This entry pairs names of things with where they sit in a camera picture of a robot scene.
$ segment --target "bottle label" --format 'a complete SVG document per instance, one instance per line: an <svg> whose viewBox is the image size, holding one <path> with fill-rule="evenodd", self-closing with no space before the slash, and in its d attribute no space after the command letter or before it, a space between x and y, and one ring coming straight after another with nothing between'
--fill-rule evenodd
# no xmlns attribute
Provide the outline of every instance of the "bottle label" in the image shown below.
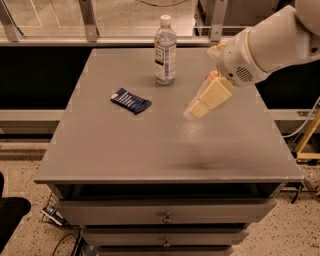
<svg viewBox="0 0 320 256"><path fill-rule="evenodd" d="M155 46L155 76L160 80L171 80L176 75L176 45Z"/></svg>

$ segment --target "bottle cap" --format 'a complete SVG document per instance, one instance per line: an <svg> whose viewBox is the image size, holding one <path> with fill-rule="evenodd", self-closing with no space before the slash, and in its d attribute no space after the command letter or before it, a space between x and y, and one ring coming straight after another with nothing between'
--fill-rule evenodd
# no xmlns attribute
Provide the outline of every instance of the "bottle cap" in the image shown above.
<svg viewBox="0 0 320 256"><path fill-rule="evenodd" d="M160 17L160 25L161 26L169 26L169 25L171 25L171 16L170 15L162 15Z"/></svg>

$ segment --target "glass panel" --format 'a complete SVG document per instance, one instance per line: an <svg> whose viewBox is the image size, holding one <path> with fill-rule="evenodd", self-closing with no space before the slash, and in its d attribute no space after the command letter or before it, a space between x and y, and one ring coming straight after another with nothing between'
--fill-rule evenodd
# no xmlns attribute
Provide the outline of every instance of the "glass panel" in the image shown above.
<svg viewBox="0 0 320 256"><path fill-rule="evenodd" d="M85 37L78 0L5 0L25 36Z"/></svg>
<svg viewBox="0 0 320 256"><path fill-rule="evenodd" d="M93 0L101 37L153 37L160 16L171 15L179 37L192 37L196 0Z"/></svg>
<svg viewBox="0 0 320 256"><path fill-rule="evenodd" d="M3 37L3 36L6 36L6 33L4 32L4 28L2 26L2 23L0 21L0 36Z"/></svg>

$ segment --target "blue packet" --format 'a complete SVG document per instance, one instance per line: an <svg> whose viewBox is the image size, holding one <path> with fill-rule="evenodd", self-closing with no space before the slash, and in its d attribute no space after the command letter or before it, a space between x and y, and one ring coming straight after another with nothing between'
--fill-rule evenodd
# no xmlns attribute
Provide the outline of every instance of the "blue packet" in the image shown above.
<svg viewBox="0 0 320 256"><path fill-rule="evenodd" d="M143 112L151 105L150 100L145 100L139 96L136 96L124 88L121 88L119 91L113 94L111 96L111 101L125 109L128 109L135 115Z"/></svg>

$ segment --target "cable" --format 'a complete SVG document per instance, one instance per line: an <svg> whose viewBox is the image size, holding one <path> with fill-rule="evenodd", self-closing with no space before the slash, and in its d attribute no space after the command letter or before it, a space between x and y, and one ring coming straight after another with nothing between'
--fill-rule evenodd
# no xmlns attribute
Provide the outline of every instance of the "cable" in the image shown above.
<svg viewBox="0 0 320 256"><path fill-rule="evenodd" d="M311 109L308 118L307 118L307 119L304 121L304 123L298 128L298 130L296 130L295 132L293 132L293 133L291 133L291 134L289 134L289 135L282 136L283 138L290 138L290 137L296 135L297 133L299 133L299 132L304 128L304 126L306 125L306 123L310 120L310 118L311 118L311 116L312 116L312 113L313 113L314 110L316 109L319 100L320 100L320 97L316 100L316 103L314 104L313 108Z"/></svg>
<svg viewBox="0 0 320 256"><path fill-rule="evenodd" d="M162 8L162 7L173 7L173 6L177 6L177 5L180 5L180 4L184 3L184 2L187 2L187 1L189 1L189 0L183 0L183 1L179 2L179 3L171 4L171 5L150 4L150 3L147 3L147 2L145 2L145 1L143 1L143 0L135 0L135 1L136 1L136 2L140 2L140 3L143 3L143 4L146 4L146 5L150 5L150 6L153 6L153 7L160 7L160 8Z"/></svg>
<svg viewBox="0 0 320 256"><path fill-rule="evenodd" d="M62 241L63 241L64 239L66 239L67 237L69 237L69 236L73 236L74 239L77 241L77 237L76 237L74 234L67 234L67 235L65 235L63 238L60 239L59 243L58 243L58 244L56 245L56 247L54 248L53 253L52 253L52 256L55 255L55 253L56 253L59 245L62 243Z"/></svg>

